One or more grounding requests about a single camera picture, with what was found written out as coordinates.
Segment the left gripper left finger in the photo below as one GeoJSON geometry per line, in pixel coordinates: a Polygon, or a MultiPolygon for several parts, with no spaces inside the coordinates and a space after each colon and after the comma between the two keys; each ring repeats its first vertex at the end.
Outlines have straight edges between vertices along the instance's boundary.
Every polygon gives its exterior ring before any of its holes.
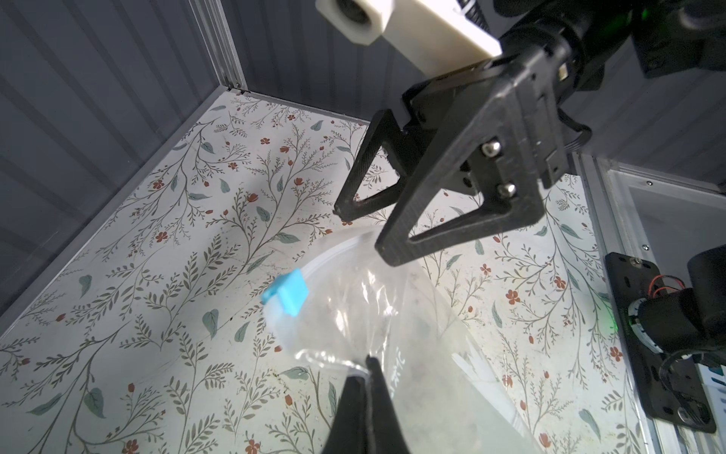
{"type": "Polygon", "coordinates": [[[368,452],[367,390],[364,378],[348,376],[322,454],[368,452]]]}

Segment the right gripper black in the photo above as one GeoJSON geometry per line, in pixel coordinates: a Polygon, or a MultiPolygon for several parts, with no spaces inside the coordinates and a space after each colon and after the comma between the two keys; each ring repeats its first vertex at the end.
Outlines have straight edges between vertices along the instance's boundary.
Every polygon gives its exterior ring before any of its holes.
{"type": "Polygon", "coordinates": [[[725,67],[721,1],[499,1],[516,24],[502,54],[406,91],[406,132],[418,162],[389,216],[376,251],[391,266],[482,236],[530,225],[544,213],[538,184],[553,185],[568,153],[571,119],[562,103],[599,89],[606,62],[632,41],[644,75],[663,77],[725,67]],[[482,205],[438,227],[412,229],[442,189],[472,190],[482,205]]]}

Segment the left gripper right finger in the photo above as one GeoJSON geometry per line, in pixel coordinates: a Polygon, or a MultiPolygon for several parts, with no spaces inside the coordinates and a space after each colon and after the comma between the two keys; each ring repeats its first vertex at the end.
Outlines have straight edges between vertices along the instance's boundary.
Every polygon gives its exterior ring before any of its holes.
{"type": "Polygon", "coordinates": [[[409,454],[380,361],[366,357],[365,453],[409,454]]]}

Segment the clear zip top bag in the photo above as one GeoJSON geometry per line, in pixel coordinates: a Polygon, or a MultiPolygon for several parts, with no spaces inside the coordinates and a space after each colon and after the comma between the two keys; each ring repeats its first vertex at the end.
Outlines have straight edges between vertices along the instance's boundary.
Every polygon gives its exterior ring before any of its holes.
{"type": "Polygon", "coordinates": [[[314,244],[295,268],[309,289],[297,317],[263,304],[283,350],[365,382],[366,357],[378,359],[410,453],[536,452],[467,327],[419,265],[384,262],[378,235],[358,227],[314,244]]]}

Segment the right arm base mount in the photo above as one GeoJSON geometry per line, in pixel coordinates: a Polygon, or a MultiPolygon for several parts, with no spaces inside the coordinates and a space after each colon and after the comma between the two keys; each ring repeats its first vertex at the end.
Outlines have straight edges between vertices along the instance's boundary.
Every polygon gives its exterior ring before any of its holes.
{"type": "Polygon", "coordinates": [[[716,432],[698,367],[725,363],[724,247],[692,257],[686,280],[621,253],[608,253],[604,268],[645,414],[716,432]]]}

